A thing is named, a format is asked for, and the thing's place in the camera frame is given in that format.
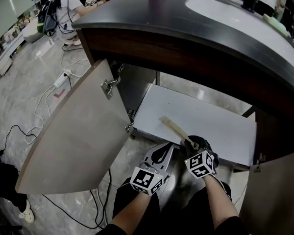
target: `white sink basin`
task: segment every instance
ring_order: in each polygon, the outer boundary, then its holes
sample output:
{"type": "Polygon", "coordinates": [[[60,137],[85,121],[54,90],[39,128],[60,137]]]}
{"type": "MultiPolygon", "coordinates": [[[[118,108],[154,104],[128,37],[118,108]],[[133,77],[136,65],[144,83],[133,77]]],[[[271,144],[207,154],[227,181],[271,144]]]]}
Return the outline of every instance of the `white sink basin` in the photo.
{"type": "Polygon", "coordinates": [[[216,0],[187,0],[185,5],[203,16],[258,40],[294,66],[294,48],[289,42],[263,20],[252,16],[247,11],[216,0]]]}

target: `concrete floor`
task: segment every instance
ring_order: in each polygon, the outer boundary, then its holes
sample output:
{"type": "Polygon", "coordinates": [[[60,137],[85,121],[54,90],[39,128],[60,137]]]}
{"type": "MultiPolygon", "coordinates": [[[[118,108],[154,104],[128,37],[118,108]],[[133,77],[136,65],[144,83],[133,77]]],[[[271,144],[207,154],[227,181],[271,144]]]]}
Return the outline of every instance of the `concrete floor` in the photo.
{"type": "MultiPolygon", "coordinates": [[[[0,78],[0,150],[4,147],[5,137],[12,125],[18,124],[26,132],[35,125],[41,125],[41,120],[34,115],[34,111],[40,96],[54,83],[62,71],[60,69],[60,60],[63,53],[62,44],[63,42],[57,36],[52,38],[45,36],[33,44],[25,44],[15,57],[10,70],[0,78]]],[[[78,59],[87,59],[82,49],[66,52],[62,64],[66,67],[78,59]]],[[[73,65],[72,70],[76,74],[83,74],[88,67],[88,61],[81,61],[73,65]]],[[[72,84],[75,84],[77,80],[78,78],[72,77],[72,84]]],[[[161,74],[161,86],[188,94],[240,115],[250,107],[248,104],[228,95],[164,73],[161,74]]],[[[54,111],[69,90],[70,85],[66,81],[61,88],[50,94],[48,104],[51,112],[54,111]],[[54,96],[61,94],[62,91],[63,93],[59,98],[54,96]]],[[[46,121],[49,115],[44,101],[45,99],[40,103],[37,113],[46,121]]],[[[153,146],[155,146],[153,141],[143,137],[137,137],[134,140],[128,139],[115,159],[111,166],[113,180],[106,208],[108,221],[112,218],[117,188],[127,177],[131,176],[134,167],[139,164],[139,161],[153,146]]],[[[30,147],[31,145],[27,145],[24,141],[23,134],[13,129],[7,140],[7,147],[2,159],[5,163],[12,164],[18,170],[21,170],[30,147]]],[[[232,167],[221,165],[218,168],[218,177],[230,184],[233,202],[236,202],[244,191],[248,172],[232,173],[232,167]]],[[[108,183],[109,177],[106,175],[99,186],[102,201],[105,201],[108,183]]],[[[192,182],[194,192],[202,187],[202,181],[192,182]]],[[[170,185],[165,185],[157,192],[161,207],[164,207],[170,199],[169,188],[170,185]]],[[[48,197],[83,224],[90,227],[96,226],[94,219],[97,209],[89,191],[49,195],[48,197]]],[[[36,217],[33,224],[27,224],[20,220],[18,209],[9,201],[0,198],[2,210],[12,224],[21,224],[24,227],[24,234],[87,235],[99,231],[99,229],[90,230],[77,224],[41,195],[30,195],[28,199],[36,217]]],[[[240,209],[242,201],[243,198],[237,203],[238,209],[240,209]]]]}

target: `countertop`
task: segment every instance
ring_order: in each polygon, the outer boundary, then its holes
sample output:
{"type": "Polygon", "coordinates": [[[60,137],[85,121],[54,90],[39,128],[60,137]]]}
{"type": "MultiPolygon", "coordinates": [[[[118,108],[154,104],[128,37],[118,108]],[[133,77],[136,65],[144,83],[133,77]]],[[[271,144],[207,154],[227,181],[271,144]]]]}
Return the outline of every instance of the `countertop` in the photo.
{"type": "MultiPolygon", "coordinates": [[[[294,92],[294,67],[287,60],[249,35],[194,12],[186,1],[112,0],[78,19],[73,28],[130,29],[197,42],[252,63],[294,92]]],[[[229,0],[217,1],[240,8],[229,0]]]]}

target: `glove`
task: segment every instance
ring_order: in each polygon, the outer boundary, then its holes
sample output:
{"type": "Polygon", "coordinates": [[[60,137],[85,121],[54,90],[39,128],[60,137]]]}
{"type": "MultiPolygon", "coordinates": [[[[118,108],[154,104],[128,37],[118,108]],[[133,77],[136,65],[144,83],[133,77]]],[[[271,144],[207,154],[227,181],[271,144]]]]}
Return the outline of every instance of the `glove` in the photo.
{"type": "Polygon", "coordinates": [[[194,156],[197,153],[201,153],[204,150],[206,150],[210,155],[214,156],[214,169],[216,169],[219,165],[219,156],[217,153],[213,152],[211,149],[211,146],[209,142],[199,136],[188,136],[190,140],[197,143],[199,145],[199,150],[194,150],[191,143],[187,140],[184,141],[185,149],[186,149],[186,155],[188,158],[194,156]]]}

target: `power strip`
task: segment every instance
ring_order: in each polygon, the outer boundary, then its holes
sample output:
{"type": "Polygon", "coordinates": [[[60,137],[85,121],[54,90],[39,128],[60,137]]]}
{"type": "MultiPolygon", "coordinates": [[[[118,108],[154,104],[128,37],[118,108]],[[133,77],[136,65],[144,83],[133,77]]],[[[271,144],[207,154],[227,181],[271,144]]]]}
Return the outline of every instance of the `power strip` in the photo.
{"type": "Polygon", "coordinates": [[[68,75],[66,72],[62,72],[62,74],[58,77],[58,79],[53,84],[55,88],[60,88],[61,85],[63,85],[63,83],[65,82],[65,80],[68,79],[68,75]]]}

